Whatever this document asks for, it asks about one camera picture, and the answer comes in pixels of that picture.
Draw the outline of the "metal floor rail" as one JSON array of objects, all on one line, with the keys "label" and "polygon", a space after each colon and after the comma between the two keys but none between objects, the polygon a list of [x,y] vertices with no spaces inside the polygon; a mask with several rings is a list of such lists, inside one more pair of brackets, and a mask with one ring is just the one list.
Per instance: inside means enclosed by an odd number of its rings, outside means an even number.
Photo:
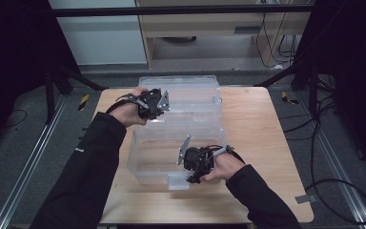
[{"label": "metal floor rail", "polygon": [[7,229],[10,220],[18,207],[18,204],[24,195],[26,188],[28,187],[31,177],[34,174],[34,171],[39,163],[41,156],[43,155],[47,144],[49,143],[52,133],[57,126],[57,123],[64,111],[64,107],[69,100],[67,95],[60,95],[58,98],[58,102],[54,108],[54,115],[52,120],[45,125],[41,135],[36,141],[33,150],[30,153],[30,156],[20,173],[18,179],[16,180],[13,188],[10,191],[10,195],[8,196],[4,206],[0,210],[0,229]]},{"label": "metal floor rail", "polygon": [[[310,157],[310,175],[311,184],[306,188],[307,191],[313,190],[317,199],[328,209],[332,214],[342,219],[343,221],[357,226],[359,229],[366,229],[366,194],[355,186],[345,168],[336,156],[335,150],[329,142],[328,137],[321,128],[320,113],[317,109],[317,117],[313,117],[309,111],[306,95],[303,93],[296,93],[300,105],[306,112],[306,115],[311,119],[309,124],[313,128],[311,137],[311,157]],[[332,177],[317,179],[315,177],[315,146],[318,145],[322,154],[329,165],[333,174]],[[344,197],[352,216],[348,218],[335,210],[327,200],[323,198],[318,186],[321,184],[336,185]]]}]

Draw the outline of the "black metal stand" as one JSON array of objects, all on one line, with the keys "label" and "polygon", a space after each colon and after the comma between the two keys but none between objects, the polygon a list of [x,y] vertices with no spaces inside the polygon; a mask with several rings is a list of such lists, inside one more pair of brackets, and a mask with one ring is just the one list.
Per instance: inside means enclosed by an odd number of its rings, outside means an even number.
[{"label": "black metal stand", "polygon": [[317,117],[317,64],[312,59],[296,60],[294,64],[287,69],[277,73],[273,77],[255,84],[256,87],[268,88],[275,82],[281,80],[287,75],[293,74],[295,77],[291,87],[296,90],[302,90],[309,85],[309,111],[313,117]]},{"label": "black metal stand", "polygon": [[44,75],[47,101],[47,124],[53,120],[55,115],[53,86],[56,86],[61,94],[70,94],[72,92],[72,86],[68,80],[69,77],[95,91],[106,90],[106,87],[100,86],[85,78],[81,73],[77,73],[64,66],[48,67]]}]

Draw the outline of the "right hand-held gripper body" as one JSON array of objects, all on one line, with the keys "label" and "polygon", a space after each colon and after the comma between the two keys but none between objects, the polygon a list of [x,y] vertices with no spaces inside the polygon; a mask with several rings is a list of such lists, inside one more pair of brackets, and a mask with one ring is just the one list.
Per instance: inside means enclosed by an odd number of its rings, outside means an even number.
[{"label": "right hand-held gripper body", "polygon": [[188,135],[179,148],[177,165],[183,164],[186,170],[200,173],[202,169],[212,169],[213,150],[210,147],[190,147],[191,136]]}]

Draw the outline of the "person's left hand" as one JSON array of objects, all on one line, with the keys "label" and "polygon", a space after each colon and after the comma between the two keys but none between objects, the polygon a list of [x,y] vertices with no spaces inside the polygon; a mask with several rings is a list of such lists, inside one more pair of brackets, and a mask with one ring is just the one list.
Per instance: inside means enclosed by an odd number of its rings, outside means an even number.
[{"label": "person's left hand", "polygon": [[110,115],[116,118],[126,128],[132,125],[146,125],[147,120],[142,119],[138,115],[138,105],[134,103],[126,103],[116,107],[110,112]]}]

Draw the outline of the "clear plastic storage box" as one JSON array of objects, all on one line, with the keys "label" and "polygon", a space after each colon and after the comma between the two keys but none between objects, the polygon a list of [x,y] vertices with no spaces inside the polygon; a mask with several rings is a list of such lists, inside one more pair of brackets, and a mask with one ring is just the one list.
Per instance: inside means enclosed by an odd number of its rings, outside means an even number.
[{"label": "clear plastic storage box", "polygon": [[170,109],[132,133],[128,169],[142,185],[166,185],[170,190],[188,190],[188,176],[198,172],[177,165],[179,148],[190,135],[190,147],[226,145],[222,126],[222,99],[214,75],[143,76],[141,87],[169,91]]}]

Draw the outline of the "light wooden desk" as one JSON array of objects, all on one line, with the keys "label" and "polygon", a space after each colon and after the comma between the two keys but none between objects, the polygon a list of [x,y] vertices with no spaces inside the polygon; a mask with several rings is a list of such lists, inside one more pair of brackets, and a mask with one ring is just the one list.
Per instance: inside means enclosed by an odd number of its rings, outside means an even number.
[{"label": "light wooden desk", "polygon": [[[138,7],[290,5],[312,4],[314,0],[134,0]],[[310,14],[306,12],[259,12],[141,15],[143,36],[160,37],[250,35],[262,63],[278,61],[275,53],[284,35],[301,35]]]}]

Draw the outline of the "black horizontal bar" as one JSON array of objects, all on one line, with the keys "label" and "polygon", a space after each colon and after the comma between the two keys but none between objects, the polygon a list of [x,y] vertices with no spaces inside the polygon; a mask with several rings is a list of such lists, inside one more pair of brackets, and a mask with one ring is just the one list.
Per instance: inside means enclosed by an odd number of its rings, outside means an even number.
[{"label": "black horizontal bar", "polygon": [[56,17],[88,16],[130,16],[130,15],[175,15],[175,14],[216,14],[216,13],[259,13],[259,12],[306,12],[314,5],[227,5],[227,6],[175,6],[139,8],[100,8],[50,10]]}]

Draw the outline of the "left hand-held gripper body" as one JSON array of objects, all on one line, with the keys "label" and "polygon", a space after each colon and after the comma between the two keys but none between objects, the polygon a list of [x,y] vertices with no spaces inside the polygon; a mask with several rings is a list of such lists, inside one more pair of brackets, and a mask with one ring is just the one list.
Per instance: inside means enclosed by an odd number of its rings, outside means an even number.
[{"label": "left hand-held gripper body", "polygon": [[139,108],[148,109],[151,114],[164,114],[170,109],[169,91],[162,92],[160,89],[152,89],[138,96]]}]

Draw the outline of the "white cabinet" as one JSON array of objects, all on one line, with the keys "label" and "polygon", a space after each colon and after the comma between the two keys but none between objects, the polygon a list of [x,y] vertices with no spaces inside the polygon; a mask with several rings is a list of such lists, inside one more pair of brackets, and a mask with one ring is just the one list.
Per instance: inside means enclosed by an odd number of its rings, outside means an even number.
[{"label": "white cabinet", "polygon": [[[135,7],[134,0],[49,0],[54,10]],[[136,16],[58,17],[79,66],[146,64]]]}]

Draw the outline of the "yellow black striped tape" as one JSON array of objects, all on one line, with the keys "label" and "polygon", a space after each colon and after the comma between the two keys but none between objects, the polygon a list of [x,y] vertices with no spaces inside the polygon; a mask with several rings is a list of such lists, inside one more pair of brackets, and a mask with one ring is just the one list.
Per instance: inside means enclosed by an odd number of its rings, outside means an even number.
[{"label": "yellow black striped tape", "polygon": [[299,104],[296,99],[290,99],[285,92],[281,92],[281,100],[293,105]]},{"label": "yellow black striped tape", "polygon": [[90,97],[89,94],[84,94],[82,96],[81,101],[80,101],[80,103],[78,105],[78,108],[77,108],[78,111],[83,111],[84,110],[84,108],[86,107],[86,104],[89,100],[89,97]]}]

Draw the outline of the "grey floor bracket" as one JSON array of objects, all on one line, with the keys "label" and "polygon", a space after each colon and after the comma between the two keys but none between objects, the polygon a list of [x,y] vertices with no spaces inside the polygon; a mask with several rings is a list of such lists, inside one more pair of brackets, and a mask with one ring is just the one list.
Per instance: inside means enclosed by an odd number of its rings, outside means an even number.
[{"label": "grey floor bracket", "polygon": [[310,202],[310,203],[314,203],[317,201],[317,197],[315,195],[303,195],[303,196],[297,196],[295,197],[295,201],[298,204],[301,203],[306,203],[306,202]]}]

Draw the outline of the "person's right hand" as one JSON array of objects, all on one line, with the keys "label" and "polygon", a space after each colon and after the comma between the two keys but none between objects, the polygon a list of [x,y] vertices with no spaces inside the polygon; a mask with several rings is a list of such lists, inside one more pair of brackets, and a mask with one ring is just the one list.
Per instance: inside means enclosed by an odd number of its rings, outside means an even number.
[{"label": "person's right hand", "polygon": [[245,163],[235,156],[223,153],[213,158],[214,169],[200,178],[201,181],[211,182],[216,179],[230,179],[236,172],[245,166]]}]

